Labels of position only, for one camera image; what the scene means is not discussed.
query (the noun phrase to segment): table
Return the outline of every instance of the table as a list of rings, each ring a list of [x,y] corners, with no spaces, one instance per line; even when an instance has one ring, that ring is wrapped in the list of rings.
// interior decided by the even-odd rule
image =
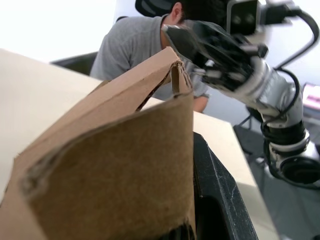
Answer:
[[[0,49],[0,199],[13,158],[100,81]],[[151,98],[146,107],[160,103]],[[232,174],[260,240],[278,240],[230,123],[194,113],[193,130]]]

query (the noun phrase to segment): robotic hand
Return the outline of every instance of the robotic hand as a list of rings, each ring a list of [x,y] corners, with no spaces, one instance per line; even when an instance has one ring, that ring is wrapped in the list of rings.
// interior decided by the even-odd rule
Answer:
[[[307,22],[314,39],[276,68],[264,60],[268,52],[265,45],[252,45],[241,35],[231,36],[214,23],[187,20],[184,26],[165,25],[162,31],[178,54],[199,67],[194,71],[205,84],[261,114],[270,172],[297,187],[319,190],[313,183],[320,180],[320,154],[304,127],[300,85],[293,73],[283,69],[314,45],[319,28],[301,10],[287,13]]]

